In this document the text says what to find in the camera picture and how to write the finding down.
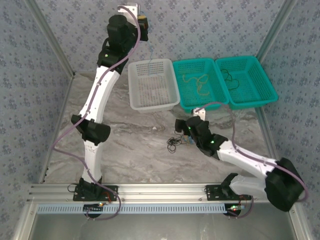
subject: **black plastic part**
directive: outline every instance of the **black plastic part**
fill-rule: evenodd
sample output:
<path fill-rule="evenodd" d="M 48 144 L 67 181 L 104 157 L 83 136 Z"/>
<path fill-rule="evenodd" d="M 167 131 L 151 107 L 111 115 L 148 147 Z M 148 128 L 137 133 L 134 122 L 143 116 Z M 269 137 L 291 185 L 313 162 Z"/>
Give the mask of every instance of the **black plastic part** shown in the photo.
<path fill-rule="evenodd" d="M 219 159 L 217 151 L 223 142 L 228 141 L 228 138 L 219 134 L 211 134 L 209 122 L 201 120 L 199 116 L 189 118 L 185 124 L 199 150 L 208 157 L 213 156 Z"/>
<path fill-rule="evenodd" d="M 230 188 L 230 183 L 237 173 L 230 173 L 223 182 L 219 184 L 206 185 L 205 193 L 206 199 L 208 201 L 240 201 L 244 198 L 246 200 L 251 200 L 251 196 L 249 195 L 237 195 Z"/>
<path fill-rule="evenodd" d="M 118 193 L 118 186 L 106 185 L 106 187 Z M 94 183 L 87 182 L 83 178 L 80 178 L 79 184 L 74 189 L 73 201 L 75 202 L 109 202 L 109 201 L 116 202 L 117 197 L 113 193 L 105 190 L 104 188 Z"/>
<path fill-rule="evenodd" d="M 174 129 L 177 133 L 183 132 L 183 135 L 190 136 L 190 131 L 185 120 L 176 119 Z"/>
<path fill-rule="evenodd" d="M 226 216 L 230 216 L 230 217 L 237 217 L 237 216 L 239 216 L 240 215 L 240 213 L 241 213 L 241 209 L 240 210 L 235 210 L 235 211 L 231 211 L 231 210 L 228 210 L 229 208 L 231 208 L 232 206 L 234 206 L 234 205 L 238 205 L 238 203 L 226 203 L 225 205 L 224 205 L 224 207 L 225 207 L 225 210 L 227 211 L 226 213 L 224 213 L 224 215 L 226 215 Z"/>
<path fill-rule="evenodd" d="M 97 217 L 99 217 L 101 214 L 97 214 L 97 213 L 90 213 L 90 212 L 103 212 L 104 207 L 103 206 L 99 206 L 98 204 L 85 204 L 83 205 L 82 208 L 83 212 L 88 212 L 88 217 L 95 219 Z"/>
<path fill-rule="evenodd" d="M 141 41 L 148 40 L 148 20 L 142 18 L 138 20 L 141 30 Z M 111 67 L 126 57 L 134 47 L 137 38 L 137 28 L 127 21 L 123 15 L 114 15 L 109 18 L 107 26 L 108 38 L 103 42 L 102 50 L 99 53 L 98 66 Z M 115 70 L 121 74 L 128 60 L 118 65 Z"/>
<path fill-rule="evenodd" d="M 76 124 L 81 119 L 79 115 L 72 115 L 71 122 Z M 111 132 L 111 128 L 108 125 L 102 123 L 95 123 L 93 120 L 89 121 L 84 119 L 76 129 L 81 133 L 82 139 L 90 141 L 94 145 L 105 142 Z"/>
<path fill-rule="evenodd" d="M 140 40 L 147 42 L 149 40 L 149 38 L 148 38 L 149 24 L 148 24 L 147 17 L 145 17 L 145 16 L 139 17 L 138 18 L 138 23 L 139 23 L 139 27 L 140 27 L 140 31 L 141 31 Z"/>
<path fill-rule="evenodd" d="M 290 160 L 283 157 L 276 163 L 301 179 Z M 292 176 L 280 169 L 274 168 L 272 172 L 268 172 L 266 175 L 266 187 L 264 190 L 268 200 L 277 209 L 288 212 L 298 200 L 299 196 L 304 191 L 304 188 Z"/>

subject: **patterned wallpaper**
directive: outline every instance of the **patterned wallpaper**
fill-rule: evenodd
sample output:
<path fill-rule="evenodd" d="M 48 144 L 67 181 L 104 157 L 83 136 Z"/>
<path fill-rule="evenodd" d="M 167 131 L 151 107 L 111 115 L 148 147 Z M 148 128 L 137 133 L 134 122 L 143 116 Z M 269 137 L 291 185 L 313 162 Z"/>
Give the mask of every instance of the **patterned wallpaper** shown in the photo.
<path fill-rule="evenodd" d="M 94 71 L 119 0 L 37 0 L 75 71 Z M 153 58 L 255 55 L 283 0 L 137 0 Z M 150 59 L 142 42 L 131 61 Z"/>
<path fill-rule="evenodd" d="M 0 240 L 36 183 L 69 83 L 23 1 L 0 1 Z"/>
<path fill-rule="evenodd" d="M 263 67 L 279 94 L 264 108 L 280 156 L 291 159 L 311 191 L 305 203 L 320 239 L 320 2 L 299 0 Z"/>

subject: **marble floor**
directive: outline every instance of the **marble floor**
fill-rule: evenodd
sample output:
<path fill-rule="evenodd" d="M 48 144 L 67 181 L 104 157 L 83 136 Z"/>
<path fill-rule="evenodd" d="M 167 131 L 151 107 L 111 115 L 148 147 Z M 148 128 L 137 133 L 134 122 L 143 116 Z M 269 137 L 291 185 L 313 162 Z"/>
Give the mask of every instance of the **marble floor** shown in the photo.
<path fill-rule="evenodd" d="M 72 126 L 72 114 L 78 114 L 84 105 L 94 80 L 93 73 L 76 74 L 63 114 L 59 135 Z M 236 142 L 257 154 L 268 156 L 254 109 L 234 111 Z M 226 162 L 207 157 L 195 144 L 177 146 L 171 154 L 167 140 L 176 137 L 175 120 L 188 119 L 179 106 L 170 111 L 141 114 L 131 109 L 128 76 L 122 75 L 112 89 L 107 102 L 103 123 L 111 127 L 105 142 L 101 169 L 105 183 L 201 183 L 221 182 L 229 173 L 246 173 Z M 207 112 L 209 128 L 228 138 L 232 135 L 231 119 L 225 109 Z M 84 156 L 84 144 L 74 130 L 57 145 L 59 149 Z M 45 183 L 78 182 L 83 165 L 74 158 L 53 152 L 50 157 Z"/>

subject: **mesh basket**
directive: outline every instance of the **mesh basket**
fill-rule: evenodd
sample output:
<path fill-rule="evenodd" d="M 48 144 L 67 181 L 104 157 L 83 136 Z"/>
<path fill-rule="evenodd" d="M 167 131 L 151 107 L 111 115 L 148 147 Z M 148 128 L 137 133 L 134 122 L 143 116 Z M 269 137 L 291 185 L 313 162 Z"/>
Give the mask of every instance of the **mesh basket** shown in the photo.
<path fill-rule="evenodd" d="M 140 113 L 171 110 L 180 102 L 170 59 L 132 62 L 128 66 L 130 106 Z"/>
<path fill-rule="evenodd" d="M 210 102 L 229 102 L 228 90 L 223 83 L 219 68 L 211 58 L 196 58 L 173 62 L 175 77 L 178 83 L 181 97 L 180 105 L 190 113 L 192 109 L 202 107 Z M 201 89 L 198 89 L 197 79 L 207 78 L 203 81 Z M 214 110 L 220 104 L 206 107 L 206 110 Z"/>
<path fill-rule="evenodd" d="M 231 97 L 230 108 L 257 108 L 278 100 L 274 87 L 256 57 L 226 57 L 217 59 L 215 63 L 222 77 L 225 70 L 232 76 L 232 81 L 224 81 Z"/>

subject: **teal plastic basket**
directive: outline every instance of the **teal plastic basket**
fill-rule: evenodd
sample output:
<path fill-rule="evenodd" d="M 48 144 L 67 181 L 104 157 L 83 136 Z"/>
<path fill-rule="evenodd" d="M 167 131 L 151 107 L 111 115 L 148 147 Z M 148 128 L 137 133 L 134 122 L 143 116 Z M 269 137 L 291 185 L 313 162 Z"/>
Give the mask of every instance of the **teal plastic basket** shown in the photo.
<path fill-rule="evenodd" d="M 173 69 L 180 93 L 180 105 L 185 112 L 190 113 L 192 109 L 202 107 L 210 102 L 228 104 L 230 97 L 227 86 L 219 68 L 211 58 L 175 61 Z M 207 81 L 203 80 L 206 83 L 202 84 L 201 90 L 198 90 L 195 78 L 200 78 L 203 75 L 208 75 Z M 215 110 L 219 107 L 220 104 L 213 104 L 205 109 Z"/>
<path fill-rule="evenodd" d="M 217 59 L 215 63 L 223 79 L 226 79 L 227 71 L 232 76 L 232 81 L 223 80 L 229 91 L 231 109 L 257 108 L 278 100 L 274 87 L 256 57 L 226 57 Z"/>

